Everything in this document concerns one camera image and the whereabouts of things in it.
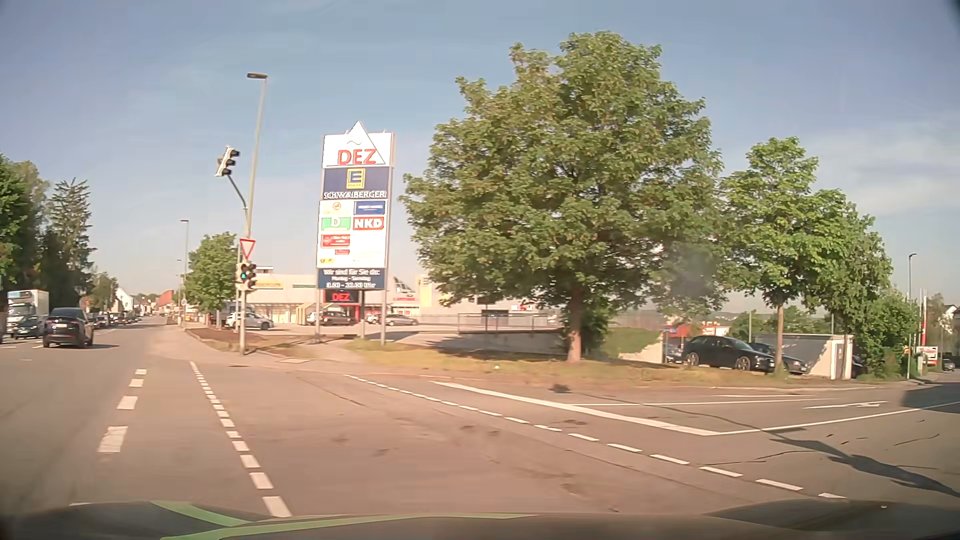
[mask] billboard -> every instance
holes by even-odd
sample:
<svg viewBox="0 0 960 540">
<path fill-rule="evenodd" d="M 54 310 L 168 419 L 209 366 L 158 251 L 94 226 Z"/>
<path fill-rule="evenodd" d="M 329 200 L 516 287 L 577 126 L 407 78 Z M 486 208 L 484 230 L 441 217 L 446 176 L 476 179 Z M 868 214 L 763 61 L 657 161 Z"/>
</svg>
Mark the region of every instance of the billboard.
<svg viewBox="0 0 960 540">
<path fill-rule="evenodd" d="M 394 134 L 357 122 L 324 137 L 317 223 L 317 283 L 331 290 L 385 290 Z"/>
</svg>

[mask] edeka logo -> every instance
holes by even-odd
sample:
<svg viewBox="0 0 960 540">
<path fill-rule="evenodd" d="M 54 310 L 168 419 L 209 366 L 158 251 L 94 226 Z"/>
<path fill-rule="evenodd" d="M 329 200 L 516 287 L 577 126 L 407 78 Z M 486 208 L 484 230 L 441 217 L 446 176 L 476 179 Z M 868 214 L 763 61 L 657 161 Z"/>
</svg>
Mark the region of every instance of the edeka logo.
<svg viewBox="0 0 960 540">
<path fill-rule="evenodd" d="M 347 189 L 363 189 L 367 180 L 367 169 L 347 169 Z"/>
<path fill-rule="evenodd" d="M 325 217 L 320 220 L 321 231 L 349 231 L 350 218 L 348 217 Z"/>
<path fill-rule="evenodd" d="M 321 234 L 320 245 L 325 248 L 347 248 L 350 245 L 350 235 Z"/>
<path fill-rule="evenodd" d="M 353 229 L 355 231 L 379 231 L 383 229 L 384 221 L 382 217 L 354 217 Z"/>
</svg>

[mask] black car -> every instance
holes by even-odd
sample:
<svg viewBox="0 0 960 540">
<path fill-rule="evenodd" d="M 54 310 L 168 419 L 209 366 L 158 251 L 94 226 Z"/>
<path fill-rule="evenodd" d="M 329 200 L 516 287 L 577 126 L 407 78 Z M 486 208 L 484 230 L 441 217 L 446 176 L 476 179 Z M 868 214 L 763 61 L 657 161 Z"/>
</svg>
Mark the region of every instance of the black car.
<svg viewBox="0 0 960 540">
<path fill-rule="evenodd" d="M 348 327 L 357 324 L 357 320 L 342 311 L 325 311 L 320 317 L 320 324 L 325 327 Z"/>
<path fill-rule="evenodd" d="M 684 363 L 729 367 L 742 371 L 773 371 L 772 355 L 755 351 L 739 339 L 721 335 L 698 335 L 684 343 Z"/>
<path fill-rule="evenodd" d="M 28 337 L 41 337 L 43 335 L 43 318 L 30 316 L 16 323 L 11 331 L 13 339 L 26 339 Z"/>
<path fill-rule="evenodd" d="M 79 307 L 54 307 L 44 322 L 43 346 L 50 347 L 51 343 L 57 343 L 89 347 L 93 345 L 94 326 Z"/>
<path fill-rule="evenodd" d="M 754 351 L 760 351 L 761 353 L 765 353 L 770 356 L 776 356 L 777 354 L 777 347 L 774 347 L 773 345 L 757 343 L 755 341 L 751 341 L 747 345 L 750 345 L 750 348 Z M 806 373 L 810 370 L 810 366 L 805 360 L 787 355 L 783 355 L 783 367 L 785 367 L 788 372 L 794 375 L 806 375 Z"/>
</svg>

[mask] dark suv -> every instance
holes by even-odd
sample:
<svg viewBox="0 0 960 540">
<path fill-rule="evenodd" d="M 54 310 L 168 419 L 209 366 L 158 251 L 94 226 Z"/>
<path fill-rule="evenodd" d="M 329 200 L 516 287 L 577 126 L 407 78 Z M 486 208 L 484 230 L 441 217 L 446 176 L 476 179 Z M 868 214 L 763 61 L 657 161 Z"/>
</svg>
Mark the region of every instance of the dark suv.
<svg viewBox="0 0 960 540">
<path fill-rule="evenodd" d="M 43 326 L 43 346 L 51 343 L 89 347 L 93 345 L 92 321 L 79 307 L 54 307 Z"/>
<path fill-rule="evenodd" d="M 772 355 L 755 351 L 739 339 L 721 335 L 698 335 L 684 343 L 684 363 L 729 367 L 742 371 L 773 371 Z"/>
</svg>

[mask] asphalt road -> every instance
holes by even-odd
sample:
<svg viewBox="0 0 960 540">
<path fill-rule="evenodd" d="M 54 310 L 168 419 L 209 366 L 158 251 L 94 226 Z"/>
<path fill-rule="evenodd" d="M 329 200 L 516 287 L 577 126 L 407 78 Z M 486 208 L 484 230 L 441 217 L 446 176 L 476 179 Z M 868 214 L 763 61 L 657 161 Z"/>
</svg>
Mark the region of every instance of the asphalt road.
<svg viewBox="0 0 960 540">
<path fill-rule="evenodd" d="M 0 512 L 175 500 L 289 514 L 960 507 L 960 377 L 557 393 L 218 353 L 176 327 L 0 346 Z"/>
</svg>

